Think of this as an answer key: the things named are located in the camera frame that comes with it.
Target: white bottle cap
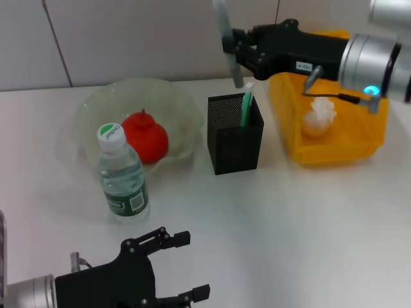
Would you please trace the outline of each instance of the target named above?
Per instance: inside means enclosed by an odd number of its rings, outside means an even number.
[[[98,143],[103,151],[116,151],[121,149],[127,142],[124,129],[120,124],[104,124],[97,131]]]

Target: yellow tray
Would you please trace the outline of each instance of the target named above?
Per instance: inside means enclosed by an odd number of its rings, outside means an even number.
[[[346,31],[321,33],[349,38]],[[378,114],[369,114],[361,106],[330,98],[337,116],[329,130],[313,138],[302,133],[301,121],[311,110],[313,98],[302,96],[306,77],[281,73],[269,79],[272,105],[277,114],[284,141],[294,161],[304,165],[343,162],[370,157],[384,143],[389,103],[381,101]],[[311,93],[345,93],[367,98],[365,94],[341,89],[338,82],[318,80]]]

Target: silver metal cylinder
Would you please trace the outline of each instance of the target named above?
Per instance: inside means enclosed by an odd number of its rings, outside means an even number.
[[[403,46],[392,70],[387,97],[403,102],[411,82],[411,47]]]
[[[369,20],[386,27],[411,28],[411,1],[371,0]]]
[[[52,275],[9,285],[7,291],[4,308],[57,308]]]
[[[368,86],[381,88],[396,45],[393,40],[356,35],[345,48],[338,81],[345,89],[363,92]]]
[[[80,271],[80,254],[78,252],[70,253],[71,273]]]

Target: green bottle label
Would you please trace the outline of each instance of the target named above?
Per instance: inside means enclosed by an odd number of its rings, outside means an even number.
[[[118,216],[135,216],[142,212],[148,203],[146,182],[138,191],[128,196],[113,196],[104,192],[110,210]]]

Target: plastic bottle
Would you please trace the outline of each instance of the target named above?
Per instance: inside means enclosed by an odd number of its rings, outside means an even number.
[[[115,219],[126,225],[143,220],[150,210],[143,165],[124,129],[117,123],[105,124],[97,138],[101,185]]]

